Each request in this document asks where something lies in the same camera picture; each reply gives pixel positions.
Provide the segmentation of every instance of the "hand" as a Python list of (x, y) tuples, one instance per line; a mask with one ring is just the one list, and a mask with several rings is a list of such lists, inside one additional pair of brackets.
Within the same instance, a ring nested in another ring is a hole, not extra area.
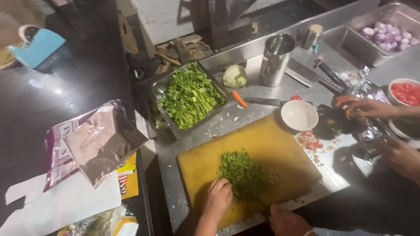
[(338, 97), (336, 107), (346, 103), (349, 104), (346, 109), (349, 117), (390, 118), (400, 113), (399, 108), (393, 105), (369, 98), (357, 100), (351, 95)]
[(420, 185), (420, 152), (390, 135), (382, 135), (377, 149), (388, 164), (402, 176)]
[(312, 230), (302, 216), (282, 211), (276, 203), (271, 205), (270, 213), (271, 229), (275, 236), (303, 236)]
[(232, 198), (232, 185), (229, 183), (229, 180), (221, 179), (213, 181), (208, 189), (208, 197), (203, 217), (206, 217), (218, 224), (231, 205)]

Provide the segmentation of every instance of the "cutting board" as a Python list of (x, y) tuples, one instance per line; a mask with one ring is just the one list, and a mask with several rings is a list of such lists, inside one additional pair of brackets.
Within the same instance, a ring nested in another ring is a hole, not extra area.
[(220, 156), (227, 151), (245, 148), (252, 159), (264, 162), (275, 172), (276, 185), (269, 193), (262, 193), (258, 202), (234, 199), (218, 229), (244, 220), (272, 203), (289, 200), (322, 179), (299, 143), (278, 123), (281, 121), (273, 113), (178, 155), (190, 206), (197, 215), (204, 209), (211, 182), (220, 178)]

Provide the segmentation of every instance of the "stainless steel tray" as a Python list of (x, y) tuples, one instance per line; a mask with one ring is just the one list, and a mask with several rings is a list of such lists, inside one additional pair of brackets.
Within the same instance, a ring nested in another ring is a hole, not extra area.
[[(162, 114), (163, 118), (165, 119), (165, 121), (168, 123), (169, 128), (171, 129), (171, 131), (173, 132), (174, 136), (176, 139), (182, 139), (184, 138), (186, 135), (188, 135), (189, 133), (191, 133), (194, 129), (196, 129), (197, 127), (199, 127), (200, 125), (208, 122), (209, 120), (211, 120), (214, 116), (218, 115), (221, 111), (225, 110), (226, 108), (232, 106), (233, 104), (235, 104), (236, 100), (233, 97), (233, 95), (231, 93), (229, 93), (223, 86), (222, 84), (219, 83), (219, 81), (217, 81), (207, 70), (206, 68), (204, 68), (204, 66), (202, 66), (200, 64), (200, 62), (197, 62), (198, 67), (201, 69), (201, 71), (203, 73), (205, 73), (209, 79), (211, 79), (213, 81), (213, 84), (216, 88), (216, 90), (220, 93), (220, 95), (222, 95), (225, 98), (225, 103), (216, 109), (213, 109), (212, 111), (210, 111), (207, 115), (206, 118), (204, 118), (203, 120), (201, 120), (200, 122), (198, 122), (197, 124), (193, 125), (191, 128), (189, 129), (180, 129), (178, 128), (178, 125), (173, 121), (173, 119), (168, 115), (168, 113), (165, 111), (165, 109), (161, 106), (157, 106), (160, 113)], [(185, 70), (186, 66), (188, 64), (183, 65), (182, 67), (180, 67), (181, 70)], [(152, 92), (154, 94), (154, 96), (156, 97), (156, 101), (159, 101), (159, 99), (162, 98), (162, 96), (164, 95), (165, 91), (168, 89), (169, 87), (169, 83), (172, 80), (172, 76), (174, 75), (174, 71), (171, 72), (170, 74), (160, 78), (157, 82), (155, 82), (152, 85)]]
[(359, 33), (365, 27), (372, 27), (377, 21), (390, 23), (420, 39), (420, 12), (403, 3), (395, 2), (346, 22), (348, 30), (343, 45), (375, 67), (419, 48), (420, 45), (416, 45), (402, 52), (386, 51)]

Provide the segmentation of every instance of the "metal canister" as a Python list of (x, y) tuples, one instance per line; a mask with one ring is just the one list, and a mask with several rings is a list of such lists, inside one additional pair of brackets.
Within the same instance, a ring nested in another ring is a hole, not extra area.
[(318, 43), (323, 32), (324, 27), (322, 25), (310, 25), (308, 31), (306, 32), (305, 38), (303, 39), (302, 48), (311, 49), (314, 47)]
[(260, 69), (260, 80), (267, 86), (276, 86), (281, 82), (295, 41), (289, 34), (278, 34), (265, 42), (264, 57)]

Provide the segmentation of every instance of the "knife handle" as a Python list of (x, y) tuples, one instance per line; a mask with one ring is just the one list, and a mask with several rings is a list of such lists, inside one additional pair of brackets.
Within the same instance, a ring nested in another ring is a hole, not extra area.
[(340, 95), (344, 92), (344, 88), (339, 86), (338, 84), (332, 82), (329, 79), (326, 79), (324, 77), (320, 77), (318, 80), (320, 84), (322, 84), (325, 88), (331, 90), (334, 94)]

